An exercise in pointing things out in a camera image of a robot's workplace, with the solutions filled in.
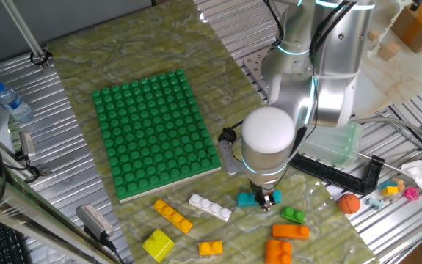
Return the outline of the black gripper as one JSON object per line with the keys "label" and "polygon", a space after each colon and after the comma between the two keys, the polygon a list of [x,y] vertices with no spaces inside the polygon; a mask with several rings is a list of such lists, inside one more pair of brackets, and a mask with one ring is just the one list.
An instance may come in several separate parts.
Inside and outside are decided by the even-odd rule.
{"label": "black gripper", "polygon": [[261,209],[263,211],[269,211],[271,209],[271,206],[273,206],[272,194],[275,191],[275,185],[272,183],[269,185],[267,184],[258,185],[251,179],[249,179],[249,184],[254,194],[255,202],[258,205],[261,204]]}

